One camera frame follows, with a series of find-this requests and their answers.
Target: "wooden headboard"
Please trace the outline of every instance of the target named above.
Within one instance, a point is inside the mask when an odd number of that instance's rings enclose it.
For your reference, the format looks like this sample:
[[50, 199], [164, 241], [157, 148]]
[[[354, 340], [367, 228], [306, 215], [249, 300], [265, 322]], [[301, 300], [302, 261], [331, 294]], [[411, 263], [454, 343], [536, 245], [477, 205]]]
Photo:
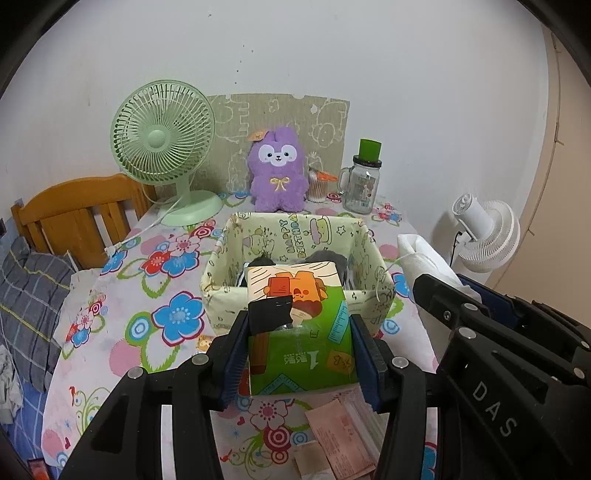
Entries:
[[[145, 186], [155, 198], [154, 187]], [[151, 204], [142, 185], [119, 173], [112, 177], [87, 177], [60, 183], [39, 193], [24, 207], [14, 205], [18, 232], [40, 252], [63, 255], [69, 250], [83, 268], [105, 265], [105, 243], [91, 211], [97, 207], [113, 244], [129, 233], [121, 202], [131, 200], [138, 220]]]

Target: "fan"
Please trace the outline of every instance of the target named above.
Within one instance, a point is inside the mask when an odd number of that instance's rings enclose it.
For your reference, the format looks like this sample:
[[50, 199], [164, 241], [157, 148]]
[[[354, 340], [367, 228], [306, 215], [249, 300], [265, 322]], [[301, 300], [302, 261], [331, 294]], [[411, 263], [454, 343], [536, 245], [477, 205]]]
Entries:
[[465, 193], [453, 204], [453, 214], [466, 228], [458, 256], [468, 270], [487, 273], [509, 261], [519, 245], [519, 220], [505, 202], [482, 204]]
[[213, 109], [195, 87], [158, 80], [123, 102], [111, 126], [111, 149], [121, 169], [149, 185], [175, 182], [177, 198], [162, 218], [168, 226], [186, 226], [222, 209], [212, 192], [190, 190], [215, 133]]

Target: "yellow bow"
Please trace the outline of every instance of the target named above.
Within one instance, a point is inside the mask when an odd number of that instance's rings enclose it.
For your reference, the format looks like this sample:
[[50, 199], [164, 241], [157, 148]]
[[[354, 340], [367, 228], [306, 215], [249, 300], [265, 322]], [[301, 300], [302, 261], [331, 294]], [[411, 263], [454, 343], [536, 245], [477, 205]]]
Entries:
[[285, 188], [285, 186], [283, 184], [289, 183], [289, 182], [290, 182], [289, 177], [283, 177], [282, 179], [278, 179], [277, 177], [273, 177], [271, 180], [269, 180], [269, 183], [271, 183], [272, 185], [277, 185], [277, 187], [275, 188], [276, 192], [279, 192], [279, 189], [283, 190], [284, 192], [287, 192], [287, 189]]

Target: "purple plush toy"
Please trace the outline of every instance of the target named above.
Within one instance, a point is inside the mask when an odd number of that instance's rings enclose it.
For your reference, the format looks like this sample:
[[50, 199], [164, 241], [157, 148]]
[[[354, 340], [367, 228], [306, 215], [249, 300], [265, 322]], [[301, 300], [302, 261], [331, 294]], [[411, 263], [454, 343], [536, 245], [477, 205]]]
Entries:
[[248, 155], [254, 178], [251, 195], [257, 212], [301, 212], [308, 179], [304, 177], [304, 151], [296, 132], [280, 127], [254, 142]]

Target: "white wall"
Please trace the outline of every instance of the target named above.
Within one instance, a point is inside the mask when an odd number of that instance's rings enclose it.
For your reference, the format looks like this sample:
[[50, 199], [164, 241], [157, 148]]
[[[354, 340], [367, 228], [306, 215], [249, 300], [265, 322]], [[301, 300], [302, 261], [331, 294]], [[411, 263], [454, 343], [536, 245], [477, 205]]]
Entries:
[[381, 193], [441, 251], [464, 189], [521, 213], [548, 93], [540, 24], [515, 0], [80, 0], [0, 100], [0, 216], [115, 173], [112, 116], [161, 77], [350, 100], [344, 163], [359, 138], [382, 141]]

